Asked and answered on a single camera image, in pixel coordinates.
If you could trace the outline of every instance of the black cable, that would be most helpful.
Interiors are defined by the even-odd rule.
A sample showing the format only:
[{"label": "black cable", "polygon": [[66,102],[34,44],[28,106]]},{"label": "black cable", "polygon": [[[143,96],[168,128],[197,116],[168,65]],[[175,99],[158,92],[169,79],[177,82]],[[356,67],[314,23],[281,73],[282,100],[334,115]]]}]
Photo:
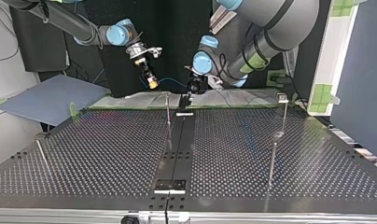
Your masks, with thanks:
[{"label": "black cable", "polygon": [[236,81],[242,81],[242,80],[248,80],[249,78],[252,77],[252,75],[249,75],[248,77],[246,78],[237,78],[237,77],[233,77],[229,71],[229,68],[227,68],[226,70],[226,65],[227,65],[227,58],[226,58],[226,54],[224,53],[221,53],[219,56],[218,56],[218,59],[219,59],[219,62],[220,62],[220,65],[221,65],[221,72],[224,72],[226,74],[227,77],[233,79],[233,80],[236,80]]},{"label": "black cable", "polygon": [[297,95],[299,96],[300,101],[302,102],[302,104],[303,104],[304,107],[305,107],[305,110],[308,112],[308,105],[306,105],[306,104],[304,103],[304,100],[302,99],[302,97],[301,97],[301,95],[300,95],[300,93],[299,93],[299,90],[298,90],[297,87],[296,87],[296,83],[294,82],[294,78],[293,78],[293,76],[292,76],[291,73],[290,73],[290,66],[288,65],[287,53],[284,52],[284,54],[285,54],[285,58],[284,58],[284,60],[285,60],[285,63],[286,63],[286,68],[287,68],[287,75],[288,75],[288,76],[290,77],[290,79],[291,79],[291,83],[293,84],[294,91],[297,93]]},{"label": "black cable", "polygon": [[249,36],[250,34],[250,31],[252,30],[253,28],[253,24],[254,23],[251,23],[250,26],[247,28],[246,30],[246,33],[244,33],[244,39],[242,40],[242,48],[241,48],[241,53],[242,53],[242,57],[244,58],[244,62],[246,63],[246,65],[251,68],[252,70],[254,71],[261,71],[263,70],[264,68],[266,68],[269,64],[270,64],[270,61],[264,56],[264,54],[260,51],[259,47],[258,47],[258,39],[257,39],[257,36],[254,35],[253,36],[253,45],[255,46],[255,49],[256,49],[256,53],[258,54],[258,56],[265,62],[265,65],[263,68],[261,69],[257,69],[255,68],[254,66],[252,66],[252,64],[250,64],[250,62],[247,60],[247,57],[246,57],[246,54],[244,53],[244,50],[246,48],[246,40],[247,40],[247,37]]},{"label": "black cable", "polygon": [[12,55],[10,55],[6,58],[1,58],[0,62],[14,58],[18,54],[19,51],[20,51],[20,47],[17,45],[16,51]]},{"label": "black cable", "polygon": [[166,200],[166,205],[165,205],[165,224],[169,224],[169,218],[168,218],[168,205],[169,205],[169,196],[171,196],[171,193],[168,194],[168,199]]},{"label": "black cable", "polygon": [[71,64],[75,68],[78,68],[79,70],[81,70],[86,75],[86,77],[83,77],[80,73],[78,73],[83,79],[86,79],[87,81],[90,81],[90,75],[88,74],[88,72],[80,64],[78,64],[77,62],[73,61],[72,59],[70,59],[70,62],[71,62]]}]

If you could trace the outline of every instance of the vertical metal post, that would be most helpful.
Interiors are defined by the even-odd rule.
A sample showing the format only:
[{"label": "vertical metal post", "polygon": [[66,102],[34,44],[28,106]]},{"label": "vertical metal post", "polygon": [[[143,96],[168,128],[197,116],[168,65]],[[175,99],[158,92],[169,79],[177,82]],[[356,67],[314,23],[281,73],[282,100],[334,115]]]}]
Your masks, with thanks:
[{"label": "vertical metal post", "polygon": [[43,151],[43,148],[41,147],[41,143],[40,143],[40,141],[39,140],[35,140],[36,141],[36,143],[37,143],[37,147],[39,148],[39,150],[40,150],[40,154],[41,154],[41,157],[43,158],[43,160],[47,160],[47,158],[46,158],[46,155],[44,154],[44,151]]},{"label": "vertical metal post", "polygon": [[168,122],[168,127],[171,128],[171,111],[169,107],[169,95],[168,92],[165,95],[165,105],[166,105],[166,115],[167,115],[167,122]]},{"label": "vertical metal post", "polygon": [[274,169],[274,166],[275,166],[275,157],[276,157],[277,146],[278,146],[277,143],[273,143],[273,145],[272,145],[271,164],[270,164],[270,178],[269,178],[269,182],[268,182],[268,185],[270,187],[272,186],[273,169]]}]

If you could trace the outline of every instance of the black panel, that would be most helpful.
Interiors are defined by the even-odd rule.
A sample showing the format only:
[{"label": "black panel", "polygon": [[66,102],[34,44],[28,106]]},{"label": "black panel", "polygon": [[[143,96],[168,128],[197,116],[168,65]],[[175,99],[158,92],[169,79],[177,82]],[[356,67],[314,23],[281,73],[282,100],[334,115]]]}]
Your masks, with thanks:
[{"label": "black panel", "polygon": [[66,47],[63,31],[45,24],[30,12],[10,8],[14,31],[27,72],[64,70]]}]

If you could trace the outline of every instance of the robotic arm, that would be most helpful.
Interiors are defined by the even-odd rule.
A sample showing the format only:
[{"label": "robotic arm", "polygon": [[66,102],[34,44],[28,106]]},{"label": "robotic arm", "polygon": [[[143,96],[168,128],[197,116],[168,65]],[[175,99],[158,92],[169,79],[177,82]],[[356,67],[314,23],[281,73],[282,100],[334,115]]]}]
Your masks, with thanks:
[{"label": "robotic arm", "polygon": [[148,81],[149,88],[155,89],[159,82],[154,76],[149,64],[149,55],[158,58],[161,48],[147,49],[142,43],[131,20],[119,21],[115,25],[97,26],[75,13],[66,10],[60,3],[46,2],[46,0],[3,0],[11,7],[29,11],[43,19],[44,23],[51,23],[72,35],[80,45],[114,45],[124,46],[130,59],[142,71],[142,77]]},{"label": "robotic arm", "polygon": [[188,84],[190,93],[200,91],[206,75],[218,77],[232,87],[242,87],[249,73],[265,68],[278,53],[298,46],[314,28],[319,12],[319,0],[217,1],[227,10],[262,27],[263,31],[254,37],[253,44],[243,45],[242,53],[232,62],[216,54],[216,38],[204,36],[193,59]]}]

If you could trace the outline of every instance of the metal rod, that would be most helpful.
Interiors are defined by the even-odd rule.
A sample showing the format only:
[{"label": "metal rod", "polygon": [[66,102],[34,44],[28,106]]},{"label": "metal rod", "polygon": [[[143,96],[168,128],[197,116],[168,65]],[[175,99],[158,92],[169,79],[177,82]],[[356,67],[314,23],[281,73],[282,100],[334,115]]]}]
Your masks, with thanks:
[{"label": "metal rod", "polygon": [[286,115],[287,115],[287,106],[288,106],[288,103],[285,103],[284,123],[283,123],[283,126],[282,126],[282,132],[285,131]]},{"label": "metal rod", "polygon": [[40,150],[40,154],[41,154],[41,157],[43,158],[43,160],[47,160],[46,158],[46,155],[44,154],[44,151],[43,151],[43,148],[41,147],[41,144],[40,144],[40,141],[39,140],[35,140],[36,143],[37,143],[37,147],[39,148]]},{"label": "metal rod", "polygon": [[275,166],[275,157],[276,157],[277,146],[278,146],[277,143],[273,143],[273,145],[272,145],[272,155],[271,155],[271,164],[270,164],[270,178],[269,178],[269,182],[268,182],[269,186],[272,186],[273,169],[274,169],[274,166]]},{"label": "metal rod", "polygon": [[168,127],[171,128],[171,112],[170,112],[170,107],[169,107],[169,95],[168,92],[165,95],[165,105],[166,105],[166,114],[167,114],[167,122],[168,122]]}]

